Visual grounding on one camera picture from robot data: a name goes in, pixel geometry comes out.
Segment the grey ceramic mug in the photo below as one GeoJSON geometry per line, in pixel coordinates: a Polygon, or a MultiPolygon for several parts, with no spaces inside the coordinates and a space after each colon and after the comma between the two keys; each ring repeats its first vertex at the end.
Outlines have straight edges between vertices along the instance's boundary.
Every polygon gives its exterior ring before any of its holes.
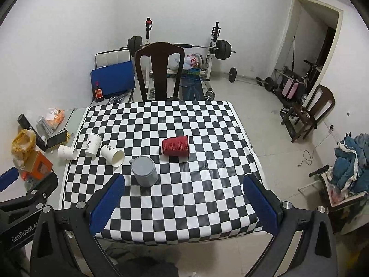
{"type": "Polygon", "coordinates": [[[151,187],[158,180],[155,163],[149,156],[138,156],[131,159],[131,170],[139,185],[151,187]]]}

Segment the white paper cup lying centre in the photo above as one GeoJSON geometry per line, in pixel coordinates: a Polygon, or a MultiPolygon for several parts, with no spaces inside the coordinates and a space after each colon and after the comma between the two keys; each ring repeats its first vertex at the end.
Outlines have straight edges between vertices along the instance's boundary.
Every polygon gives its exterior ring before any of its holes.
{"type": "Polygon", "coordinates": [[[110,145],[104,145],[101,148],[101,156],[114,168],[123,164],[125,153],[123,150],[116,149],[110,145]]]}

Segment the white paper cup lying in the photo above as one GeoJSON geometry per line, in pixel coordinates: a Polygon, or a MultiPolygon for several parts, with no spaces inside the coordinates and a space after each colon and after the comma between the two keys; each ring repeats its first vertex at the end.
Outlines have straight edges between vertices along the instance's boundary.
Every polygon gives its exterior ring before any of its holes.
{"type": "Polygon", "coordinates": [[[123,150],[116,149],[110,145],[104,145],[101,148],[101,156],[114,168],[123,164],[125,153],[123,150]]]}
{"type": "Polygon", "coordinates": [[[78,150],[65,145],[60,145],[57,150],[57,155],[61,160],[74,161],[78,158],[78,150]]]}

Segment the white paper cup lying left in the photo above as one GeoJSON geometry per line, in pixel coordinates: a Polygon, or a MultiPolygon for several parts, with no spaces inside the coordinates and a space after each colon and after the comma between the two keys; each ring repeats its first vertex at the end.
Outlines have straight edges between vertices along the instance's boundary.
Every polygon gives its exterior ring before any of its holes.
{"type": "Polygon", "coordinates": [[[57,155],[61,160],[74,161],[78,158],[78,150],[65,145],[60,145],[57,150],[57,155]]]}

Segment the red ribbed paper cup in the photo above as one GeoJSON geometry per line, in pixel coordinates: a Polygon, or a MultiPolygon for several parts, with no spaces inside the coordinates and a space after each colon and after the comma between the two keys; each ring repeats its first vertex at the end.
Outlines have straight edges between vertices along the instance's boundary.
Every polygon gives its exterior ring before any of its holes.
{"type": "Polygon", "coordinates": [[[164,139],[161,143],[160,152],[164,156],[188,158],[190,155],[188,136],[177,136],[164,139]]]}

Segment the yellow plastic bag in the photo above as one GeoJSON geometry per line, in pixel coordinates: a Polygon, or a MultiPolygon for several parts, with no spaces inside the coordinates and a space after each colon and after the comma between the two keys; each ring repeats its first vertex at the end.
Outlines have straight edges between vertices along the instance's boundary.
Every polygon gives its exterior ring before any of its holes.
{"type": "Polygon", "coordinates": [[[35,132],[31,129],[23,129],[12,141],[11,154],[18,163],[23,163],[29,158],[35,147],[35,132]]]}

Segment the black power bank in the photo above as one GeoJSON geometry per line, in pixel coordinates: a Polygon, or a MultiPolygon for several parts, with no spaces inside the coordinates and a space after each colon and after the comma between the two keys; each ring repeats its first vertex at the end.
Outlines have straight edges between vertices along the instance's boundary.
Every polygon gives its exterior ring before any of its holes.
{"type": "Polygon", "coordinates": [[[46,141],[46,149],[51,149],[69,141],[69,133],[66,129],[60,130],[46,141]]]}

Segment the pile of blue clothes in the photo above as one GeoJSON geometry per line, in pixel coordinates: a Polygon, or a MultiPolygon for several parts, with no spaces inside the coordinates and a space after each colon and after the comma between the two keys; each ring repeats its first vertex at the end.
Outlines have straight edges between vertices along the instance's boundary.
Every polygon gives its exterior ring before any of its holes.
{"type": "Polygon", "coordinates": [[[335,148],[330,183],[341,192],[368,193],[368,134],[346,135],[335,148]]]}

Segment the dark bottle red label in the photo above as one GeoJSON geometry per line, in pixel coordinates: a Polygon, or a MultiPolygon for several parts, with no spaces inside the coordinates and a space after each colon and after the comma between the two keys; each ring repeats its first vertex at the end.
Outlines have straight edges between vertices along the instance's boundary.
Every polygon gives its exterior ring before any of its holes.
{"type": "Polygon", "coordinates": [[[94,97],[96,102],[104,101],[103,91],[99,86],[99,82],[97,81],[94,88],[94,97]]]}

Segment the wooden chair by door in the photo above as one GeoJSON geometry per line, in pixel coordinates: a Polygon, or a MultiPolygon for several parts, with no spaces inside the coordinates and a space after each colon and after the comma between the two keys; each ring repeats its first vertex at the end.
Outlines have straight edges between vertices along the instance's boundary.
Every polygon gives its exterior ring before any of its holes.
{"type": "Polygon", "coordinates": [[[281,125],[287,129],[292,143],[303,140],[329,115],[335,106],[332,91],[319,84],[305,106],[294,102],[289,109],[280,111],[281,125]]]}

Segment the small barbell on floor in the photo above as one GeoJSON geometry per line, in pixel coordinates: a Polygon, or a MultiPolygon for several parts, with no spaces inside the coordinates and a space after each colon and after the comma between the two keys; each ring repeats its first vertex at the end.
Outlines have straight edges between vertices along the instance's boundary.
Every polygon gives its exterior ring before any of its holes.
{"type": "Polygon", "coordinates": [[[271,92],[275,87],[274,81],[272,80],[271,77],[261,79],[259,77],[250,77],[250,76],[240,75],[238,74],[237,69],[235,67],[232,67],[229,70],[229,73],[227,75],[228,75],[228,80],[230,83],[234,83],[237,78],[241,78],[247,82],[253,82],[257,84],[258,86],[263,86],[264,89],[266,89],[268,92],[271,92]]]}

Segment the blue folded mat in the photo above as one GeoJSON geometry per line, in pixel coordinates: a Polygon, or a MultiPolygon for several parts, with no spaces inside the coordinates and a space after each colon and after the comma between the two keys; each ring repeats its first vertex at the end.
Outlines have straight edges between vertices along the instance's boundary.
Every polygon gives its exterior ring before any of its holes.
{"type": "Polygon", "coordinates": [[[97,83],[102,89],[104,97],[134,89],[133,63],[127,61],[92,70],[91,87],[93,96],[97,83]]]}

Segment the barbell with black plates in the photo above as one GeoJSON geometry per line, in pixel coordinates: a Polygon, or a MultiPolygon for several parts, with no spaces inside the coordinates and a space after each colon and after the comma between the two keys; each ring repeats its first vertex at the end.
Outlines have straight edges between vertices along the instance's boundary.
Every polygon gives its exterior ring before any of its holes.
{"type": "MultiPolygon", "coordinates": [[[[192,44],[183,44],[183,43],[175,43],[176,46],[181,48],[203,48],[208,49],[211,53],[214,54],[216,59],[219,60],[226,60],[230,58],[232,53],[236,53],[233,51],[231,44],[225,40],[217,40],[215,47],[212,46],[199,46],[199,45],[192,45],[192,44]]],[[[143,39],[141,36],[132,36],[127,41],[126,46],[121,47],[121,49],[128,49],[131,53],[135,54],[136,51],[140,50],[141,48],[145,47],[146,44],[143,44],[143,39]]]]}

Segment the dark wooden chair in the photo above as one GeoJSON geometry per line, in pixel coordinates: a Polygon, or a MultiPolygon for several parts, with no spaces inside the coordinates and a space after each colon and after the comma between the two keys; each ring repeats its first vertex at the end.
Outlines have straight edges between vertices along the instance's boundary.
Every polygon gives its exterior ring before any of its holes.
{"type": "Polygon", "coordinates": [[[154,42],[136,51],[134,55],[134,65],[140,86],[141,97],[144,102],[148,101],[146,86],[144,83],[141,57],[147,56],[151,58],[153,68],[153,81],[155,90],[155,101],[179,101],[179,87],[181,82],[181,73],[185,62],[185,51],[182,47],[168,42],[154,42]],[[173,96],[168,98],[167,92],[167,65],[169,56],[179,54],[179,65],[176,73],[175,87],[173,89],[173,96]]]}

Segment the white weight bench rack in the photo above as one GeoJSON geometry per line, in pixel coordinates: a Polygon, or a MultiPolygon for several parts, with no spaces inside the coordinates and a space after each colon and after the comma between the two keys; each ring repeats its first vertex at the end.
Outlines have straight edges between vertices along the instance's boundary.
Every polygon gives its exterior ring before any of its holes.
{"type": "MultiPolygon", "coordinates": [[[[151,44],[151,40],[149,38],[150,31],[152,29],[152,20],[147,18],[146,22],[146,38],[145,42],[143,43],[141,36],[136,36],[134,40],[133,47],[131,48],[131,53],[134,55],[136,51],[145,46],[151,44]]],[[[203,48],[208,50],[206,59],[204,60],[201,54],[189,54],[186,56],[188,61],[185,61],[183,64],[183,71],[182,74],[184,76],[193,76],[195,79],[199,79],[199,82],[209,82],[209,78],[211,75],[211,69],[213,66],[213,59],[219,60],[226,60],[231,56],[231,53],[235,53],[231,49],[231,45],[229,42],[225,40],[220,40],[218,37],[220,35],[221,28],[219,27],[219,22],[216,21],[215,25],[213,26],[211,32],[211,41],[209,46],[199,46],[199,45],[192,45],[192,44],[179,44],[174,43],[174,45],[179,46],[183,49],[193,49],[193,48],[203,48]]],[[[167,73],[169,75],[174,75],[177,72],[177,66],[173,68],[168,67],[167,73]]]]}

